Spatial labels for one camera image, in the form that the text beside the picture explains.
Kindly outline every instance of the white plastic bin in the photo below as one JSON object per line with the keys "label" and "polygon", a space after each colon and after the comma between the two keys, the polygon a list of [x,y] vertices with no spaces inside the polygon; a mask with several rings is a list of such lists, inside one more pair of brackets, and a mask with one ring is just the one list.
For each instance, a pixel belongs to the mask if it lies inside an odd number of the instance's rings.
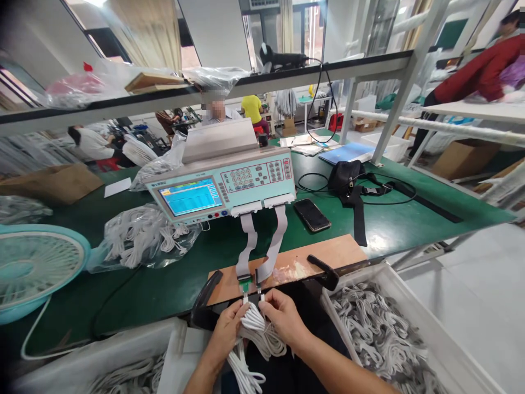
{"label": "white plastic bin", "polygon": [[440,321],[419,302],[390,265],[384,262],[342,276],[333,292],[323,288],[321,304],[351,355],[357,353],[330,296],[346,285],[369,280],[381,286],[383,296],[394,298],[399,311],[413,326],[419,328],[418,334],[428,347],[428,364],[450,394],[504,394],[501,387],[450,337]]}
{"label": "white plastic bin", "polygon": [[86,393],[99,376],[167,351],[157,394],[182,393],[210,333],[171,318],[118,333],[55,360],[14,384],[25,394]]}
{"label": "white plastic bin", "polygon": [[[377,146],[381,133],[366,135],[361,137],[361,143],[368,146]],[[384,157],[392,161],[400,162],[405,156],[406,150],[410,146],[409,140],[403,140],[403,138],[391,136],[385,149]]]}

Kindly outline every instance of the smartphone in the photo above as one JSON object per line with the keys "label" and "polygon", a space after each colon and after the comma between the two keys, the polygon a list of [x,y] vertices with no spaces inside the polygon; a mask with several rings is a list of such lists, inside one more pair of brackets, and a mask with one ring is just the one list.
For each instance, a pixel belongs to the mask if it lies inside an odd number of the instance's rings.
{"label": "smartphone", "polygon": [[317,205],[310,199],[297,201],[294,204],[294,208],[308,228],[314,233],[329,228],[332,225],[326,216],[321,213]]}

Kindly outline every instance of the ribbon cable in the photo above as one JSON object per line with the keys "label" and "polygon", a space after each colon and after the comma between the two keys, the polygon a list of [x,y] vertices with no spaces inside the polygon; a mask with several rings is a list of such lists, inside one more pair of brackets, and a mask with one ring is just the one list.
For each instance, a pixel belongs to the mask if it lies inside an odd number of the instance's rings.
{"label": "ribbon cable", "polygon": [[284,232],[288,227],[288,219],[286,218],[285,205],[277,205],[275,207],[275,213],[277,214],[277,230],[272,237],[272,242],[266,253],[266,260],[262,265],[257,269],[257,279],[260,282],[269,278],[273,273],[273,267],[277,261],[277,255],[279,254],[279,249],[281,249],[281,243],[283,242]]}
{"label": "ribbon cable", "polygon": [[239,254],[239,260],[235,266],[237,278],[251,277],[248,262],[250,260],[250,252],[257,246],[257,232],[253,227],[252,214],[246,213],[241,215],[241,224],[242,230],[248,234],[248,243],[241,254]]}

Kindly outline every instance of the blue fan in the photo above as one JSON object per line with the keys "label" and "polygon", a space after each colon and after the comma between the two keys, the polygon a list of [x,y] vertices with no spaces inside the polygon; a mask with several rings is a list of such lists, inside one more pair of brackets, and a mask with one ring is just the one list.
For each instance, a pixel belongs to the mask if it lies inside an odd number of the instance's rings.
{"label": "blue fan", "polygon": [[64,227],[0,225],[0,325],[45,303],[84,269],[90,253],[87,239]]}

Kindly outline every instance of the green workbench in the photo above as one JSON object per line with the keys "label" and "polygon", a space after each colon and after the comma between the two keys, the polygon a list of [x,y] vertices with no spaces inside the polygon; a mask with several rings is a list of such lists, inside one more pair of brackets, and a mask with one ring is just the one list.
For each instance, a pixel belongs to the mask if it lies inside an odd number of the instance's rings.
{"label": "green workbench", "polygon": [[[307,172],[329,175],[332,166],[318,157],[292,153],[295,182]],[[514,217],[506,211],[464,194],[454,188],[383,158],[383,167],[365,167],[377,174],[389,175],[410,182],[417,193],[464,219],[454,224],[421,204],[411,201],[400,205],[365,205],[366,236],[369,246],[363,248],[370,259],[387,257],[415,247],[432,244],[485,227],[508,222]],[[137,169],[127,169],[101,175],[107,183],[134,177]],[[325,183],[320,177],[307,176],[301,184],[316,189]],[[148,192],[130,191],[103,198],[100,188],[76,204],[56,209],[45,223],[68,227],[83,234],[96,247],[102,241],[104,224],[121,211],[141,206],[153,199]],[[353,234],[353,211],[343,208],[339,199],[329,193],[298,191],[297,199],[310,198],[332,222],[331,228],[310,233],[287,205],[288,230],[281,251],[324,241],[344,234]],[[385,196],[364,197],[365,201],[398,202],[407,197],[393,191]],[[263,257],[271,236],[277,228],[277,218],[271,210],[253,215],[259,234],[257,248],[251,259]],[[210,230],[203,231],[193,248],[180,261],[162,269],[143,268],[105,305],[100,313],[97,332],[111,333],[124,328],[144,325],[188,312],[210,271],[235,265],[246,246],[246,235],[238,219],[224,217],[210,221]],[[90,275],[82,273],[69,285],[54,293],[47,311],[28,343],[28,354],[40,354],[59,343],[78,344],[90,339],[90,322],[104,300],[132,271],[121,269]],[[0,328],[19,349],[38,311]]]}

